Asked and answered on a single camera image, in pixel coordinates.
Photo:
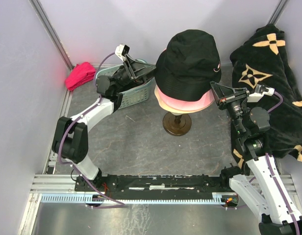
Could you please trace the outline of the peach bucket hat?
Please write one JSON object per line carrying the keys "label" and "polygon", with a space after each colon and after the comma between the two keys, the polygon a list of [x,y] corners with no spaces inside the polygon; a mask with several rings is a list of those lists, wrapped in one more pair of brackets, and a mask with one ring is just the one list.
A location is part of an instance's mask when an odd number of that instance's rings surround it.
{"label": "peach bucket hat", "polygon": [[214,102],[212,90],[207,91],[198,101],[183,101],[171,98],[161,92],[158,86],[154,89],[159,106],[173,114],[190,114],[202,111]]}

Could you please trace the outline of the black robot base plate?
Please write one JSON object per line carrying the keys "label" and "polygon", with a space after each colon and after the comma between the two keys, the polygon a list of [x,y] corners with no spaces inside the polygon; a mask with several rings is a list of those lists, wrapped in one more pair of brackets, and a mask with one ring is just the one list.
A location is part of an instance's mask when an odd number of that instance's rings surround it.
{"label": "black robot base plate", "polygon": [[193,198],[209,193],[235,193],[223,176],[207,175],[107,175],[92,182],[99,191],[113,199]]}

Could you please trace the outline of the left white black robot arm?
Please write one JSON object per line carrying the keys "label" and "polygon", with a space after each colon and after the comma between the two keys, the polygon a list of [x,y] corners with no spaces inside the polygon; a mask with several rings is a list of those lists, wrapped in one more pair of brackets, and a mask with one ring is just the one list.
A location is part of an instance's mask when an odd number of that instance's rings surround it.
{"label": "left white black robot arm", "polygon": [[94,83],[99,97],[92,105],[77,115],[58,120],[52,151],[61,164],[70,165],[86,178],[90,190],[99,190],[102,178],[101,170],[88,155],[88,133],[117,110],[147,100],[154,71],[155,65],[126,54],[121,65],[96,71]]}

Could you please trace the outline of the pink beige bucket hat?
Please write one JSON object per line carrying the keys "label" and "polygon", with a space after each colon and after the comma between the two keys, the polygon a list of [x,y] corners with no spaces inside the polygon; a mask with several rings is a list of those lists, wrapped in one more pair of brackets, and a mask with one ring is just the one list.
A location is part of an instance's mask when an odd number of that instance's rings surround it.
{"label": "pink beige bucket hat", "polygon": [[156,84],[163,94],[174,99],[200,100],[210,90],[209,83],[216,77],[213,69],[205,68],[195,58],[178,59],[169,49],[165,49],[156,62]]}
{"label": "pink beige bucket hat", "polygon": [[177,101],[174,104],[167,104],[165,103],[161,98],[158,99],[159,106],[169,112],[173,113],[195,113],[201,110],[204,110],[205,108],[209,107],[213,103],[212,100],[199,100],[195,102],[187,102],[187,101]]}

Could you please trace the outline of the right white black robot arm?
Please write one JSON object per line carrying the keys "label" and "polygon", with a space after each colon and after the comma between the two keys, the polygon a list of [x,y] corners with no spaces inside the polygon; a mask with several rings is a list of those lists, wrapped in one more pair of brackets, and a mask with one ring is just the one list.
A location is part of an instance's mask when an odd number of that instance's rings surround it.
{"label": "right white black robot arm", "polygon": [[219,109],[229,113],[237,135],[234,144],[243,162],[241,166],[221,171],[220,188],[238,194],[258,219],[262,235],[302,235],[302,214],[290,198],[269,153],[265,136],[270,129],[269,111],[247,106],[265,95],[280,97],[280,94],[265,85],[256,85],[253,93],[214,81],[210,86]]}

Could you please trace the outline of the black beige bucket hat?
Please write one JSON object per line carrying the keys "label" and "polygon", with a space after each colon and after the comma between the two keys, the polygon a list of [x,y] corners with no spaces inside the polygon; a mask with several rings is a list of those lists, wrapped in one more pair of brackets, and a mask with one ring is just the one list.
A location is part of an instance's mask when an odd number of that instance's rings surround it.
{"label": "black beige bucket hat", "polygon": [[195,102],[220,82],[221,60],[214,37],[202,30],[188,29],[172,37],[160,54],[155,69],[160,91],[177,100]]}

